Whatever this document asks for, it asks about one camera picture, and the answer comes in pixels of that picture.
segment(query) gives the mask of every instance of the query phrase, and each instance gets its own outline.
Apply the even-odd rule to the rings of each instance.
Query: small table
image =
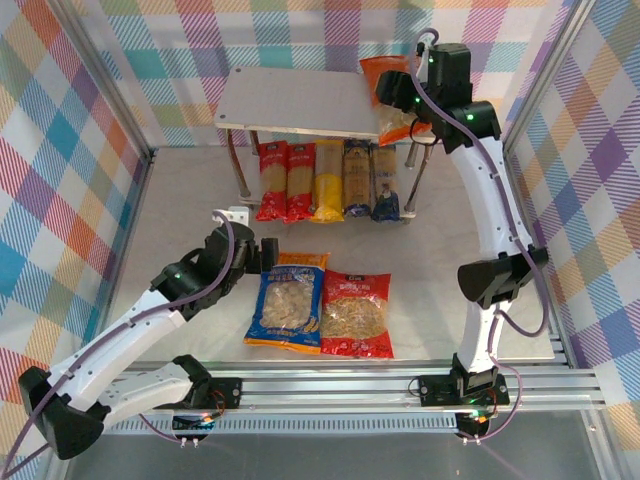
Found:
[[[240,202],[260,204],[252,198],[240,166],[231,131],[250,132],[253,154],[258,154],[257,132],[297,133],[327,137],[378,140],[378,119],[364,75],[263,67],[231,69],[214,123],[226,129],[227,148],[240,188]],[[420,139],[433,140],[432,136]],[[405,166],[415,166],[418,143],[413,142]],[[416,192],[431,148],[425,148],[422,164],[404,207],[403,217],[415,217]]]

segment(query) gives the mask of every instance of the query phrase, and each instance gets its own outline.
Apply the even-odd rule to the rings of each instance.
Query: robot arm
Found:
[[[437,40],[435,30],[422,33],[427,31]],[[541,268],[548,255],[546,249],[533,246],[511,186],[504,180],[501,130],[495,110],[489,102],[472,100],[469,49],[463,44],[432,45],[421,56],[420,70],[426,65],[426,72],[410,75],[387,71],[380,76],[376,95],[381,103],[431,123],[433,133],[458,169],[471,202],[481,260],[458,269],[458,283],[468,301],[462,344],[454,354],[448,377],[420,380],[424,391],[430,392],[428,397],[421,397],[423,406],[464,404],[480,391],[497,391],[497,382],[504,381],[492,360],[503,323],[495,312],[508,310],[520,288],[533,278],[532,265]],[[509,403],[508,396],[497,398],[501,404]]]
[[[248,223],[248,212],[226,213]],[[129,311],[82,350],[49,372],[31,367],[20,376],[18,383],[27,413],[36,413],[35,425],[60,459],[86,450],[105,427],[160,405],[215,410],[219,402],[211,395],[215,390],[222,392],[225,408],[237,407],[241,380],[214,382],[189,355],[177,357],[154,372],[113,383],[159,339],[227,295],[244,273],[268,271],[276,263],[276,239],[263,239],[260,250],[246,224],[231,222],[229,227],[234,236],[230,263],[227,231],[217,228],[205,240],[204,248],[166,266]],[[217,287],[212,288],[223,264],[229,268]],[[137,317],[149,310],[148,315]]]

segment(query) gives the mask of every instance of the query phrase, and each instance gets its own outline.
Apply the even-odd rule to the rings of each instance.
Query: pasta package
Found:
[[[410,59],[406,55],[387,55],[360,60],[360,66],[367,79],[371,94],[371,105],[373,105],[373,110],[378,117],[378,142],[383,146],[409,137],[411,123],[416,119],[416,115],[404,113],[399,108],[380,103],[376,95],[378,80],[380,75],[388,70],[409,73],[409,61]],[[431,130],[430,124],[416,122],[413,134],[418,135],[429,130]]]
[[[343,158],[344,211],[351,217],[371,215],[369,142],[347,140]]]
[[[256,220],[284,219],[287,217],[287,142],[261,143],[259,154],[263,195]]]
[[[375,205],[371,219],[376,222],[400,221],[400,200],[396,181],[396,148],[372,146]]]
[[[314,143],[289,145],[287,160],[287,218],[284,223],[299,222],[313,216],[313,166],[316,161]]]
[[[244,343],[320,353],[318,307],[328,258],[328,254],[280,254],[278,265],[261,275]]]
[[[316,141],[315,223],[343,222],[341,140]]]
[[[322,353],[393,358],[386,325],[391,274],[325,272],[322,294]]]

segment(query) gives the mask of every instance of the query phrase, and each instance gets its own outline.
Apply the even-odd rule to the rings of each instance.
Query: plaid wall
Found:
[[[640,2],[599,0],[516,149],[580,366],[640,472]]]
[[[562,5],[556,11],[556,16],[553,19],[553,23],[551,27],[547,30],[547,33],[544,37],[544,41],[536,54],[535,59],[531,63],[529,67],[529,71],[527,72],[524,80],[520,82],[520,86],[518,88],[518,93],[516,98],[513,100],[511,107],[509,108],[509,113],[507,114],[507,118],[504,122],[503,131],[507,132],[511,128],[511,125],[515,121],[516,117],[520,113],[522,108],[522,104],[524,100],[527,98],[529,91],[531,90],[531,86],[533,85],[538,73],[544,66],[547,58],[551,54],[551,47],[553,46],[553,42],[556,40],[556,37],[560,33],[562,26],[567,20],[567,16],[571,7],[576,3],[576,0],[562,0]]]
[[[143,172],[45,0],[1,11],[0,456],[26,421],[18,375],[93,336]]]
[[[520,98],[528,91],[572,1],[73,0],[157,146],[223,142],[212,122],[232,66],[355,72],[360,58],[413,51],[413,36],[430,25],[441,41],[469,46],[475,94],[504,118],[518,90]],[[529,44],[540,44],[542,56]]]

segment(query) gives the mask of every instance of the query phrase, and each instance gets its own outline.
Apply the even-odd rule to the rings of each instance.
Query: red pasta package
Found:
[[[256,220],[268,222],[287,217],[287,142],[260,144],[262,204]]]
[[[287,218],[284,223],[294,223],[313,216],[313,167],[316,162],[316,145],[289,145],[287,160]]]
[[[386,324],[391,274],[325,272],[322,294],[322,353],[393,358]]]

